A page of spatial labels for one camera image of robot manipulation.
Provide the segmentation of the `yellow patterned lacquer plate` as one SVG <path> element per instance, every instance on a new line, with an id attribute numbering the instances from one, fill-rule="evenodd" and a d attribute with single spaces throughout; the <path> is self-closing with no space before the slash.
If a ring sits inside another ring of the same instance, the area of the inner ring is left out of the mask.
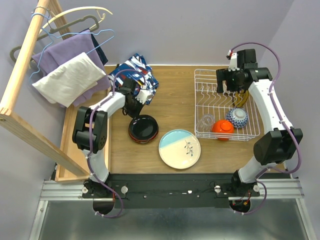
<path id="1" fill-rule="evenodd" d="M 233 95 L 233 105 L 235 108 L 242 108 L 245 103 L 247 102 L 248 98 L 250 96 L 250 93 L 248 90 L 241 91 L 241 92 L 235 92 Z"/>

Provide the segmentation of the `black lacquer plate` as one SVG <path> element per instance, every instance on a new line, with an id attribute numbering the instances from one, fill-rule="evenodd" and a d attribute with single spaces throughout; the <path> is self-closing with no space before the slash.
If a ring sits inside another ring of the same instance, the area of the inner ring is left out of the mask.
<path id="1" fill-rule="evenodd" d="M 147 144 L 154 140 L 159 133 L 159 125 L 155 118 L 142 114 L 133 118 L 128 126 L 131 139 L 139 144 Z"/>

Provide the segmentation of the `white wire dish rack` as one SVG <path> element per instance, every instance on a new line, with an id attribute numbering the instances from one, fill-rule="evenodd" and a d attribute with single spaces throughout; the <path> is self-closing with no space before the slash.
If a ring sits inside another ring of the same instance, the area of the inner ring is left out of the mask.
<path id="1" fill-rule="evenodd" d="M 224 120 L 226 114 L 235 108 L 233 95 L 217 93 L 216 71 L 213 69 L 196 69 L 194 71 L 194 132 L 195 136 L 203 139 L 217 139 L 217 134 L 211 132 L 197 132 L 196 124 L 205 114 L 214 116 L 214 123 Z M 248 122 L 243 128 L 234 128 L 229 140 L 249 141 L 263 133 L 263 124 L 255 101 L 251 96 L 242 107 L 248 114 Z"/>

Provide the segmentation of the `red patterned bowl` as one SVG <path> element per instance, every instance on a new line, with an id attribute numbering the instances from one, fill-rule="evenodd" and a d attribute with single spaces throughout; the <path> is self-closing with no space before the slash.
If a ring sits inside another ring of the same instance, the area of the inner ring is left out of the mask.
<path id="1" fill-rule="evenodd" d="M 247 125 L 249 116 L 242 108 L 233 108 L 227 112 L 225 119 L 231 122 L 235 128 L 241 129 Z"/>

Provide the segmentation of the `orange bowl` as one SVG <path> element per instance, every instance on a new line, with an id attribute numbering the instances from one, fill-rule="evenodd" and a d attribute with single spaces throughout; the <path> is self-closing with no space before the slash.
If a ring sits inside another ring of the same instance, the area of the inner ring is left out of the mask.
<path id="1" fill-rule="evenodd" d="M 231 134 L 234 133 L 234 126 L 228 120 L 218 120 L 211 128 L 211 132 L 217 134 L 217 139 L 220 141 L 228 141 Z"/>

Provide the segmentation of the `clear drinking glass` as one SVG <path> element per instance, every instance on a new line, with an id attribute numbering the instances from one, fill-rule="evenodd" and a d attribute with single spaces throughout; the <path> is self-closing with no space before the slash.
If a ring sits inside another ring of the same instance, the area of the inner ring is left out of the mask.
<path id="1" fill-rule="evenodd" d="M 200 133 L 211 132 L 215 123 L 215 118 L 212 114 L 204 114 L 196 124 L 196 131 Z"/>

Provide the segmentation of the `metal cup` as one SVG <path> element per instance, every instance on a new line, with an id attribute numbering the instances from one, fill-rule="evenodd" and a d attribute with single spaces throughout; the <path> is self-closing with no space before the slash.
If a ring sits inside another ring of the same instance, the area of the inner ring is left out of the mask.
<path id="1" fill-rule="evenodd" d="M 228 96 L 232 96 L 234 94 L 232 91 L 228 90 L 226 81 L 223 82 L 223 94 Z"/>

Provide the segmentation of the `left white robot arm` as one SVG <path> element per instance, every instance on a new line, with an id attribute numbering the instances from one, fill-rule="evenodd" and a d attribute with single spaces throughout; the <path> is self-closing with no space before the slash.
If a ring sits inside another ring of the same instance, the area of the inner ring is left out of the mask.
<path id="1" fill-rule="evenodd" d="M 106 97 L 89 106 L 81 106 L 77 110 L 72 133 L 72 141 L 82 151 L 90 172 L 89 179 L 96 183 L 105 183 L 109 170 L 104 154 L 108 140 L 108 120 L 118 110 L 125 115 L 137 117 L 146 102 L 153 96 L 145 87 L 135 93 L 138 83 L 126 78 L 120 87 L 112 89 Z"/>

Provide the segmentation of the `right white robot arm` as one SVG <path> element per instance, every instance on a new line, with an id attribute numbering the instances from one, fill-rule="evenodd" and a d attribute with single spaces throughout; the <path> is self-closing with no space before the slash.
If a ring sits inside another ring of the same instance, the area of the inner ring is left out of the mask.
<path id="1" fill-rule="evenodd" d="M 258 108 L 264 136 L 253 146 L 253 157 L 237 170 L 230 183 L 231 192 L 244 195 L 254 188 L 257 179 L 267 170 L 290 160 L 298 151 L 303 138 L 300 128 L 294 128 L 286 117 L 274 90 L 275 79 L 267 67 L 259 67 L 254 49 L 227 54 L 229 66 L 218 69 L 217 93 L 223 93 L 223 84 L 230 92 L 249 92 Z"/>

